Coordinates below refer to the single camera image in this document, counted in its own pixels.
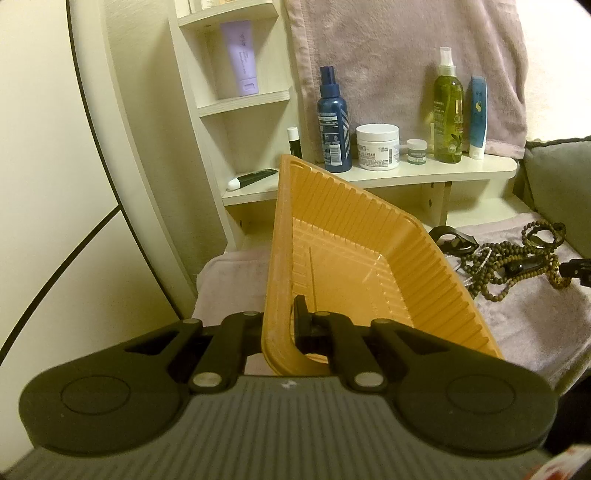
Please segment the shelf bracket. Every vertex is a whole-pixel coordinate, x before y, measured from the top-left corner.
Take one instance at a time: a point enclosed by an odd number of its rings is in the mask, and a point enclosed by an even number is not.
[[[421,203],[432,226],[445,225],[452,192],[450,181],[425,183],[421,187]]]

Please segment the blue spray bottle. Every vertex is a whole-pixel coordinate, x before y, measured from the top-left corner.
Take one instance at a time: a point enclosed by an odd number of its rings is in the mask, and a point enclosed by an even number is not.
[[[340,96],[334,67],[320,67],[318,121],[324,152],[324,167],[332,173],[351,169],[351,140],[347,102]]]

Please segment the metal rivet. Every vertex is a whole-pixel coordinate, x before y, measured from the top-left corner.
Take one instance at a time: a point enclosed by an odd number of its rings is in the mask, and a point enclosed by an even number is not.
[[[384,383],[384,378],[377,372],[361,372],[355,375],[355,383],[360,387],[375,388]]]
[[[222,383],[222,376],[215,372],[201,372],[193,377],[193,383],[198,387],[213,388]]]

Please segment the green spray bottle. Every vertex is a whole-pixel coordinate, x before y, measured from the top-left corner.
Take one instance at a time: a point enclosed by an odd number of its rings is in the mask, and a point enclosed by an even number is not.
[[[452,50],[440,47],[439,77],[435,81],[433,114],[435,117],[435,158],[445,163],[462,159],[464,133],[464,89],[456,77]]]

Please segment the skincare product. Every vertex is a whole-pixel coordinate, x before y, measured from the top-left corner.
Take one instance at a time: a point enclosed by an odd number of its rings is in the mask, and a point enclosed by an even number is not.
[[[255,183],[256,181],[270,177],[275,173],[277,173],[277,170],[275,170],[274,168],[266,168],[265,170],[259,170],[253,173],[247,173],[246,175],[240,175],[239,177],[232,179],[228,182],[226,190],[229,192],[233,192],[234,190],[241,189],[246,185],[250,185],[251,183]]]
[[[398,127],[367,124],[357,127],[359,166],[366,170],[391,170],[400,163]]]
[[[449,47],[439,49],[441,63],[435,81],[435,158],[445,163],[458,163],[462,159],[464,132],[464,89],[456,78],[456,67]]]
[[[470,158],[484,159],[486,124],[488,123],[488,99],[486,80],[472,77],[472,113],[470,114]]]
[[[320,67],[318,122],[324,152],[324,167],[332,173],[350,170],[351,143],[347,102],[340,96],[334,67]]]
[[[291,154],[301,158],[300,133],[297,131],[297,127],[287,127],[287,139],[290,141]]]
[[[419,138],[407,141],[408,163],[422,165],[427,161],[427,142]]]
[[[230,62],[236,75],[238,95],[258,93],[256,81],[255,50],[252,45],[250,20],[220,24],[226,42]]]

